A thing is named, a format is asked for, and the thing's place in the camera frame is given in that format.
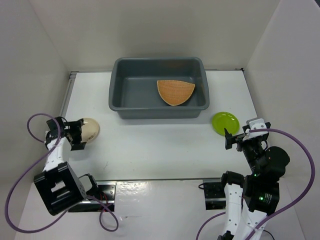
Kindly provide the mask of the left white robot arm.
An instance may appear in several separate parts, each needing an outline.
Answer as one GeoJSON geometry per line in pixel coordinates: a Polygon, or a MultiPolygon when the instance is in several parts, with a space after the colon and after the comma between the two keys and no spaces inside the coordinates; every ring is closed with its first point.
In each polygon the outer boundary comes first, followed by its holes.
{"type": "Polygon", "coordinates": [[[48,156],[42,173],[37,174],[33,182],[46,209],[55,216],[85,199],[94,200],[100,188],[89,173],[85,176],[90,182],[83,185],[68,163],[71,151],[85,149],[88,141],[83,140],[83,130],[88,122],[83,118],[66,121],[58,116],[46,123],[49,131],[44,143],[48,156]]]}

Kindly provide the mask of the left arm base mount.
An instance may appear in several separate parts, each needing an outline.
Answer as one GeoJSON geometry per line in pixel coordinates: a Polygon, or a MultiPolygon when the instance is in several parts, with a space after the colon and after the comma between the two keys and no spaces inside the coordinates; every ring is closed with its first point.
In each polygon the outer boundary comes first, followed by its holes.
{"type": "MultiPolygon", "coordinates": [[[[108,209],[112,212],[115,211],[115,197],[116,186],[115,181],[98,181],[98,193],[94,196],[99,199],[103,204],[108,206],[108,209]]],[[[103,207],[95,200],[85,199],[79,204],[73,206],[68,210],[69,213],[88,213],[88,212],[100,212],[103,207]]]]}

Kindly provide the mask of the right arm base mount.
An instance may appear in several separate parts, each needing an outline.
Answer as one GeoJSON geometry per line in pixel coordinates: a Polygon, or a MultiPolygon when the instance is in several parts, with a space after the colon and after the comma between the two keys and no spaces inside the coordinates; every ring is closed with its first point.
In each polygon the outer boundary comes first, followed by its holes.
{"type": "Polygon", "coordinates": [[[207,211],[226,208],[226,195],[220,178],[204,179],[198,188],[204,193],[207,211]]]}

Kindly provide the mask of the orange woven triangular basket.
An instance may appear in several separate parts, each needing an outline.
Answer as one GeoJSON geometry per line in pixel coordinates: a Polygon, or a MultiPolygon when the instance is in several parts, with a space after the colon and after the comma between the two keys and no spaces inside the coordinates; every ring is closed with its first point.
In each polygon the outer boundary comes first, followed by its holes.
{"type": "Polygon", "coordinates": [[[158,80],[157,91],[161,99],[170,106],[179,106],[192,96],[196,85],[181,80],[158,80]]]}

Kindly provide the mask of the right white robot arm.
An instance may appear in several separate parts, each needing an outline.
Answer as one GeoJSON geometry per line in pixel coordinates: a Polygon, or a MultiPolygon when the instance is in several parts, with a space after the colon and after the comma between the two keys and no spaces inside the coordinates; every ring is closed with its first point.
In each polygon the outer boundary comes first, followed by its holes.
{"type": "Polygon", "coordinates": [[[243,152],[251,174],[226,171],[219,184],[220,193],[226,198],[226,221],[220,240],[258,240],[265,229],[263,219],[276,211],[280,200],[279,179],[290,162],[289,155],[280,147],[262,147],[268,134],[245,139],[245,134],[225,132],[225,148],[237,145],[243,152]]]}

